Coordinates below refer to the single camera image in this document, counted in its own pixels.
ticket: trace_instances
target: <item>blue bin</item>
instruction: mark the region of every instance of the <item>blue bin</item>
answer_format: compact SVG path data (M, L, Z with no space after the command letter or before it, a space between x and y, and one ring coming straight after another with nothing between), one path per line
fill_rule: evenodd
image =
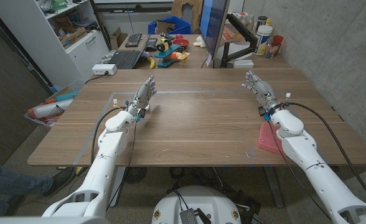
M168 32L167 34L191 34L191 23L188 23L177 16L171 16L165 19L161 19L161 21L175 23L175 30L172 32ZM156 21L148 24L148 34L155 34L156 26Z

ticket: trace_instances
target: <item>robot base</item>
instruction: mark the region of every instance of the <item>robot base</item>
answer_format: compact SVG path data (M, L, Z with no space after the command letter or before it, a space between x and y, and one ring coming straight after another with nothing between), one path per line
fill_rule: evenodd
M187 186L179 188L177 191L189 208L201 209L207 217L210 217L211 223L241 223L235 204L219 191L204 186ZM182 199L181 205L183 210L187 210ZM175 192L171 192L156 205L151 223L182 223L180 212L179 197ZM195 220L198 224L203 223L199 216L195 216Z

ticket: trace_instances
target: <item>concrete wall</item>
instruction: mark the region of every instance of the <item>concrete wall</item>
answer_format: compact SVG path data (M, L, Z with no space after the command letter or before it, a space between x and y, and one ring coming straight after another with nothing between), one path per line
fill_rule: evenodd
M274 34L284 37L283 57L366 143L366 1L245 0L243 9L271 18ZM366 183L366 171L361 176ZM346 183L366 201L355 179Z

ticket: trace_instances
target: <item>keyboard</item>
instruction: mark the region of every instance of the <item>keyboard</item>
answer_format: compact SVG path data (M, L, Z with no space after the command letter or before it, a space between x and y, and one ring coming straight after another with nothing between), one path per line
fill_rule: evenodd
M137 50L117 50L112 56L109 64L115 64L118 69L132 69L139 58L140 51Z
M126 41L125 47L137 47L139 45L141 34L131 34Z

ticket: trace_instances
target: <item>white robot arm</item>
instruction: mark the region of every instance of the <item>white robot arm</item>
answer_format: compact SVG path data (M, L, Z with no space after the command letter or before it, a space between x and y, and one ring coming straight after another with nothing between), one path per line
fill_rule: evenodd
M327 208L333 223L366 223L366 203L358 199L317 152L314 138L304 130L303 122L282 107L273 89L254 72L246 73L244 88L261 103L260 113L275 126L285 154L306 174Z
M106 128L98 138L99 151L83 184L69 196L53 203L42 217L105 217L115 162L128 143L127 127L144 116L141 111L156 93L154 85L151 76L134 94L126 111L107 120Z

